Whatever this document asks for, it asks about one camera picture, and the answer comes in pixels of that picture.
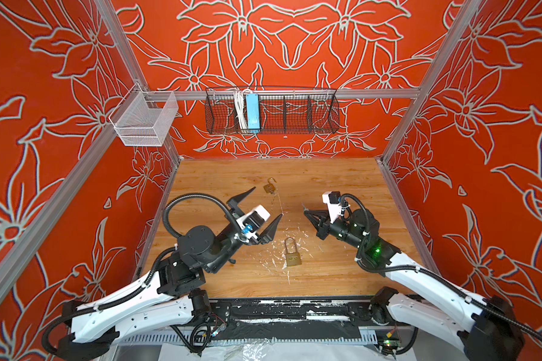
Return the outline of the small brass padlock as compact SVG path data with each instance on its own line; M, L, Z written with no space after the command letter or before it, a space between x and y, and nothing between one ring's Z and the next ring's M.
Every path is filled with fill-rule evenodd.
M273 177L267 179L267 183L263 186L266 193L275 195L277 191L276 180Z

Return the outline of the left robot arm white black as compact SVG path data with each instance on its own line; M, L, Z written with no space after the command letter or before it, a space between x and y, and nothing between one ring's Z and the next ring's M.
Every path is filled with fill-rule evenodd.
M209 194L187 193L171 200L163 223L177 244L162 251L149 272L111 295L90 303L66 302L42 333L43 349L64 360L92 360L132 335L206 317L211 305L202 288L205 275L219 272L243 245L271 243L282 219L272 219L262 205L244 212L239 204L248 195L246 191L222 202ZM223 211L228 224L220 233L198 225L181 234L171 225L171 210L193 199Z

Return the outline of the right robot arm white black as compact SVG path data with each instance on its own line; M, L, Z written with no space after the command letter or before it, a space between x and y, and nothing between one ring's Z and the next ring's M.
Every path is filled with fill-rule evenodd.
M516 320L512 306L486 299L418 264L379 236L379 222L354 195L326 192L326 210L304 210L321 240L333 236L357 249L355 262L371 274L402 284L424 300L415 301L391 287L371 300L375 323L406 323L451 344L469 360L515 360L526 335L542 343L542 334Z

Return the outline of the long-shackle brass padlock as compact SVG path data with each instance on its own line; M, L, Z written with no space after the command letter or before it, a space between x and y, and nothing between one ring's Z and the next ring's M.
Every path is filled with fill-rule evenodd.
M285 264L287 267L300 266L302 264L301 254L298 251L297 241L288 237L284 240L285 246Z

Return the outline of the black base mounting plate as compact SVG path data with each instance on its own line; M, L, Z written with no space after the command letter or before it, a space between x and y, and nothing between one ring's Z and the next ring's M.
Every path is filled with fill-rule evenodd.
M360 329L376 331L377 340L408 341L412 326L371 319L370 296L317 296L212 299L212 313L204 317L212 331L232 335L351 336Z

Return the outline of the light blue box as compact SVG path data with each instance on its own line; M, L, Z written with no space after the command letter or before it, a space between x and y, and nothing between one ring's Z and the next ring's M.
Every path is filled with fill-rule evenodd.
M245 95L248 130L257 133L260 131L259 95L248 93Z

